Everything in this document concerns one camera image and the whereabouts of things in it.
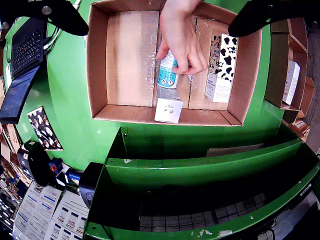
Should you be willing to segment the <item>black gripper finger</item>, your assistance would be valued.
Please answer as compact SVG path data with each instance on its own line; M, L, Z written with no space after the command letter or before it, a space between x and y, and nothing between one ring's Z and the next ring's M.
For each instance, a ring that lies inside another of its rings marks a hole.
M0 2L1 29L9 29L19 17L49 22L75 36L85 36L89 32L86 21L68 0L2 0Z
M304 18L320 22L318 0L250 0L239 11L228 27L232 37L245 37L263 27L282 20Z

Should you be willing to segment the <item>bare human hand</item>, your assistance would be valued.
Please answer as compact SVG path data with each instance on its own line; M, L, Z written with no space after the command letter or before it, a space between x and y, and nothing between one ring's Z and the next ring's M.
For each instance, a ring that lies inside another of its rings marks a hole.
M178 75L194 75L207 69L207 61L197 40L192 16L186 12L163 9L159 18L161 43L157 60L171 51L177 61L173 72Z

